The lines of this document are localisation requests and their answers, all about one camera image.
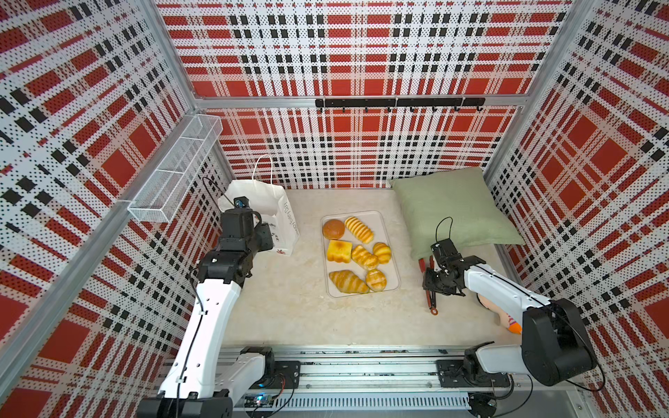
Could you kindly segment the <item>red silicone metal tongs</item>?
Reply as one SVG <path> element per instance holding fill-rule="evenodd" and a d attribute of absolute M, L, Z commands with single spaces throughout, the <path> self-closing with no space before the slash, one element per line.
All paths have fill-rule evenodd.
<path fill-rule="evenodd" d="M 421 274 L 423 275 L 423 279 L 425 279 L 428 268 L 433 268 L 435 266 L 433 257 L 430 256 L 427 259 L 420 259 L 420 261 L 418 261 L 418 266 L 420 268 Z M 425 294 L 430 313 L 432 315 L 438 315 L 437 294 L 430 290 L 425 290 Z"/>

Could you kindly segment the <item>white paper gift bag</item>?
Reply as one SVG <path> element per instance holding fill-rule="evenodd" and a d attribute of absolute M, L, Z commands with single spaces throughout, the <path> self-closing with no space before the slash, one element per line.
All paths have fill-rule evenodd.
<path fill-rule="evenodd" d="M 255 178 L 258 165 L 264 158 L 270 163 L 270 182 L 266 183 Z M 261 155 L 256 160 L 252 179 L 235 179 L 217 199 L 221 212 L 233 207 L 231 201 L 234 198 L 246 197 L 249 205 L 256 210 L 264 222 L 269 224 L 274 251 L 277 254 L 290 256 L 297 241 L 300 238 L 294 212 L 287 197 L 287 192 L 282 186 L 272 184 L 274 175 L 274 162 L 268 154 Z"/>

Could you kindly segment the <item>green cushion pillow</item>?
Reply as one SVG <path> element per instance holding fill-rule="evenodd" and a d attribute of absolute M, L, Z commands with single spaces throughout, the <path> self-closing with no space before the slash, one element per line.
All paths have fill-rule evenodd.
<path fill-rule="evenodd" d="M 496 207 L 477 167 L 393 179 L 390 185 L 399 198 L 416 261 L 431 256 L 431 246 L 447 238 L 458 249 L 525 243 Z"/>

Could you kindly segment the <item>small shell-shaped yellow bread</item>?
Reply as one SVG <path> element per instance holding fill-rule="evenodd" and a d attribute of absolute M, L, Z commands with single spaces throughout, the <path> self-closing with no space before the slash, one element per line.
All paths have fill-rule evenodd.
<path fill-rule="evenodd" d="M 392 250 L 383 242 L 377 242 L 373 246 L 373 254 L 377 257 L 380 264 L 388 264 L 392 260 Z"/>

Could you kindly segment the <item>beige plastic tray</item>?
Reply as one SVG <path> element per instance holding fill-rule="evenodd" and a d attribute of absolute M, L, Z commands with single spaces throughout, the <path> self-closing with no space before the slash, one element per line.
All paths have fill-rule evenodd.
<path fill-rule="evenodd" d="M 373 246 L 377 242 L 383 242 L 390 247 L 390 236 L 388 235 L 388 232 L 386 230 L 383 216 L 377 211 L 363 211 L 363 212 L 352 212 L 351 214 L 328 215 L 322 219 L 322 226 L 326 221 L 330 219 L 339 219 L 344 222 L 346 219 L 352 216 L 355 216 L 362 222 L 364 222 L 368 227 L 371 228 L 371 230 L 374 232 L 375 235 L 375 238 L 374 240 L 372 240 L 371 243 L 363 244 L 362 242 L 357 240 L 357 238 L 355 238 L 354 235 L 350 233 L 350 231 L 348 231 L 348 229 L 346 228 L 346 232 L 341 238 L 341 240 L 351 242 L 353 245 L 352 250 L 357 246 L 363 246 L 369 252 L 373 253 Z M 325 263 L 325 283 L 326 283 L 326 290 L 328 291 L 329 296 L 333 298 L 343 298 L 347 296 L 361 295 L 361 294 L 343 294 L 339 292 L 335 287 L 335 285 L 329 280 L 330 273 L 341 270 L 350 270 L 363 281 L 365 281 L 367 274 L 367 271 L 358 266 L 355 263 L 355 261 L 352 261 L 352 259 L 350 263 L 336 263 L 327 261 L 326 252 L 329 246 L 329 242 L 330 240 L 327 240 L 322 235 L 323 256 Z M 401 279 L 399 271 L 397 269 L 397 263 L 395 263 L 393 250 L 392 250 L 392 260 L 388 264 L 379 264 L 379 266 L 376 269 L 382 271 L 387 277 L 388 284 L 383 292 L 396 290 L 400 287 Z M 376 294 L 376 293 L 370 290 L 367 294 Z"/>

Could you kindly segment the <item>long ridged yellow bread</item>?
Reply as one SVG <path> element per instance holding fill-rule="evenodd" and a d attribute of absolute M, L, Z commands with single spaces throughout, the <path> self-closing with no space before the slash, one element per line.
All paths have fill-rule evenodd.
<path fill-rule="evenodd" d="M 357 240 L 363 244 L 369 244 L 374 240 L 374 232 L 364 222 L 355 216 L 349 217 L 344 221 L 344 225 L 354 235 Z"/>

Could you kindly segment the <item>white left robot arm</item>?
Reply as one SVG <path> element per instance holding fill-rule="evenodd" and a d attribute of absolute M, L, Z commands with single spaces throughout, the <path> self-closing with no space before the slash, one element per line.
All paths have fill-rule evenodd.
<path fill-rule="evenodd" d="M 221 214 L 222 234 L 197 269 L 196 301 L 184 339 L 158 394 L 139 403 L 139 417 L 230 417 L 242 395 L 275 375 L 271 348 L 244 348 L 216 387 L 229 318 L 251 275 L 254 256 L 273 248 L 268 223 L 241 197 Z"/>

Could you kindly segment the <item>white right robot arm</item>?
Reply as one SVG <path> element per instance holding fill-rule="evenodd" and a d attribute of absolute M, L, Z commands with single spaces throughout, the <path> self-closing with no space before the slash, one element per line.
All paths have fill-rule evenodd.
<path fill-rule="evenodd" d="M 578 308 L 567 299 L 551 300 L 503 277 L 477 256 L 463 256 L 452 240 L 431 246 L 437 269 L 425 269 L 428 293 L 478 294 L 521 327 L 521 343 L 483 343 L 465 351 L 464 373 L 470 380 L 488 374 L 527 374 L 545 386 L 597 369 L 599 361 Z"/>

